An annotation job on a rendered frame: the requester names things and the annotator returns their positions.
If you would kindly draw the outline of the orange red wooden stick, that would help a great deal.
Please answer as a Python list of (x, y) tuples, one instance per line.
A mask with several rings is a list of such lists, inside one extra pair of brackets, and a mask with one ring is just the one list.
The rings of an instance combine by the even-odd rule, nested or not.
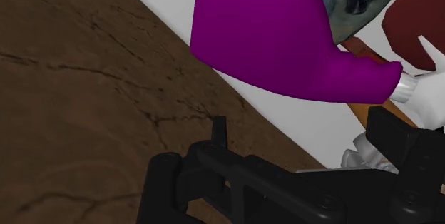
[[(374, 50), (368, 47), (368, 45), (366, 45), (358, 37), (353, 36), (346, 41), (343, 41), (341, 45), (357, 57), (368, 56), (371, 58), (371, 60), (377, 62), (378, 64), (387, 62), (386, 59), (384, 59)], [(374, 104), (348, 103), (348, 106), (351, 109), (352, 113), (357, 117), (358, 121), (366, 128), (368, 110), (371, 106), (374, 106)], [(386, 100), (382, 104), (382, 107), (393, 113), (398, 118), (402, 119), (404, 122), (408, 123), (410, 126), (416, 127), (416, 124), (390, 100)]]

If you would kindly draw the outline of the purple bottle with white top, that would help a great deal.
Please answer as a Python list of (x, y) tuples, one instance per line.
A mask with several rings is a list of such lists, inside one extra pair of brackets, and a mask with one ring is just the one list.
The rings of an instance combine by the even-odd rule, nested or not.
[(445, 126), (445, 72), (414, 77), (335, 45), (322, 0), (195, 0), (190, 51), (213, 69), (293, 98), (406, 104)]

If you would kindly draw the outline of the dark red angular object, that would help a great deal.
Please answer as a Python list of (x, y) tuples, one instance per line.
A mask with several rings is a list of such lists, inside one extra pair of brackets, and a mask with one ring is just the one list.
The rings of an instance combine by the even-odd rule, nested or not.
[(435, 63), (418, 37), (445, 53), (445, 0), (396, 0), (386, 10), (382, 28), (394, 53), (417, 69), (433, 71)]

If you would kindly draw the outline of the silver white crumpled object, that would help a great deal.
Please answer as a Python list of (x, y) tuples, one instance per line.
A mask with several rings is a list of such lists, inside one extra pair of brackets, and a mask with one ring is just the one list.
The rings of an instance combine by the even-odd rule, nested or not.
[(341, 168), (344, 169), (377, 169), (398, 174), (399, 170), (360, 133), (353, 144), (356, 150), (346, 149), (342, 156)]

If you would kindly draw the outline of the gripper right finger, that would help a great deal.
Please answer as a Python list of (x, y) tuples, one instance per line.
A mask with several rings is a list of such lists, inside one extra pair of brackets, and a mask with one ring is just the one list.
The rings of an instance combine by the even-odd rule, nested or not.
[(393, 219), (398, 224), (445, 224), (445, 134), (412, 127), (372, 106), (366, 137), (399, 171), (389, 198)]

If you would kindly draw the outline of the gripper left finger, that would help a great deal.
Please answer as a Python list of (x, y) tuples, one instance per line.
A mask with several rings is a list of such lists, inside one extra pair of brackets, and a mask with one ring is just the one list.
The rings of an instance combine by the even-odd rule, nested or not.
[(334, 194), (266, 160), (227, 148), (226, 119), (213, 119), (207, 141), (186, 156), (150, 159), (136, 224), (205, 224), (186, 213), (202, 198), (232, 224), (346, 224), (347, 210)]

